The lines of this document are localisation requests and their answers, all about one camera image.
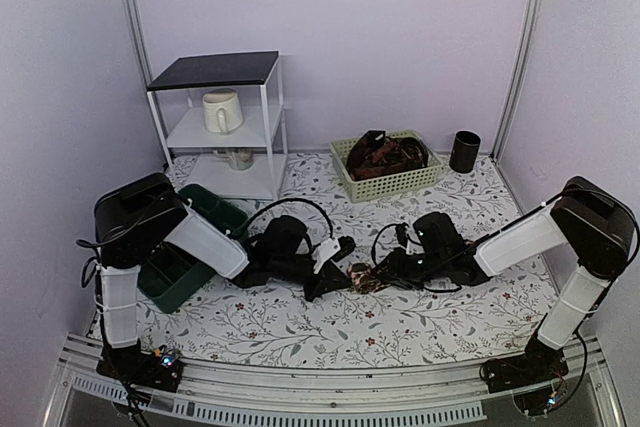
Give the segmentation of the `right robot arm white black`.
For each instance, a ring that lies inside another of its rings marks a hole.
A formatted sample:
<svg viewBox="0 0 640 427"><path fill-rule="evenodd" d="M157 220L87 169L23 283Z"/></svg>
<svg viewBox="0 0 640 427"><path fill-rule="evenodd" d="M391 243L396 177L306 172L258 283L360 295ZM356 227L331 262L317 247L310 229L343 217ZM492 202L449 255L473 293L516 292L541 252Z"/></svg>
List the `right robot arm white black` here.
<svg viewBox="0 0 640 427"><path fill-rule="evenodd" d="M422 288L430 280L447 278L459 286L475 286L550 252L569 256L572 265L557 300L517 362L517 374L527 383L539 382L554 369L554 352L566 345L639 254L639 222L631 208L580 176L476 240L464 239L442 212L420 217L413 231L420 252L410 252L409 242L403 242L376 260L374 274L381 281Z"/></svg>

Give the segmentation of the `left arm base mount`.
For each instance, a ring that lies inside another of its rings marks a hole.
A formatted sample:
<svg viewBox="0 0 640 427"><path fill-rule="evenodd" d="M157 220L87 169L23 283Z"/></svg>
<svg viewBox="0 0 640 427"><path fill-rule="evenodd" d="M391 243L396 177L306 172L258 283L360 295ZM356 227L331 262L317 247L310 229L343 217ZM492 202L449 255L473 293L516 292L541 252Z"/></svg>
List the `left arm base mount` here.
<svg viewBox="0 0 640 427"><path fill-rule="evenodd" d="M152 352L143 352L136 344L118 349L104 347L96 372L128 385L176 393L183 369L179 350L161 345Z"/></svg>

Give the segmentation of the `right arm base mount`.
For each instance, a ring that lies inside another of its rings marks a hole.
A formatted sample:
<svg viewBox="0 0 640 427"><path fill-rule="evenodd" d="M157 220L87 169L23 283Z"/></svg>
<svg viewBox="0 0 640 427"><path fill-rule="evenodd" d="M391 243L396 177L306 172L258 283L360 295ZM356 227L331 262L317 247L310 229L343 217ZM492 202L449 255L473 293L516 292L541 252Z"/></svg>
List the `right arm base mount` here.
<svg viewBox="0 0 640 427"><path fill-rule="evenodd" d="M490 359L479 368L480 379L490 393L545 383L543 388L513 396L515 407L528 417L548 414L560 405L568 372L563 349L554 350L535 339L522 354Z"/></svg>

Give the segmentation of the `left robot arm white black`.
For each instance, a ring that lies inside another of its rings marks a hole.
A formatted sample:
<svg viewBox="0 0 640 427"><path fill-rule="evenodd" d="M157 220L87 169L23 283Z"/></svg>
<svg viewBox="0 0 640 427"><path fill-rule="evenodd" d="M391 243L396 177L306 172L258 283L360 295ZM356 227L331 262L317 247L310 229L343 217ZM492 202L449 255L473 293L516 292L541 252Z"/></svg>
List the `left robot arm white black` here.
<svg viewBox="0 0 640 427"><path fill-rule="evenodd" d="M281 278L302 285L306 300L345 289L338 261L350 255L350 236L331 234L315 244L307 226L289 215L272 219L254 235L248 216L199 184L175 189L154 173L102 196L94 207L96 305L111 366L128 381L148 373L148 359L134 346L137 295L164 313L176 311L218 275L240 288Z"/></svg>

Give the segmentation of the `cream floral patterned tie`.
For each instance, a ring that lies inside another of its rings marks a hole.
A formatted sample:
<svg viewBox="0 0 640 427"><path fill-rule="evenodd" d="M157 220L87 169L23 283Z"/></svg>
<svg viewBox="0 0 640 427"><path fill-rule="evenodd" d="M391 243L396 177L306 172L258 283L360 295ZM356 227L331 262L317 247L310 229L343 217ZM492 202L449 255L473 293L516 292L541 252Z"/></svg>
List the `cream floral patterned tie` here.
<svg viewBox="0 0 640 427"><path fill-rule="evenodd" d="M347 269L351 281L351 288L358 294L373 294L391 286L389 282L374 275L373 268L367 263L354 263Z"/></svg>

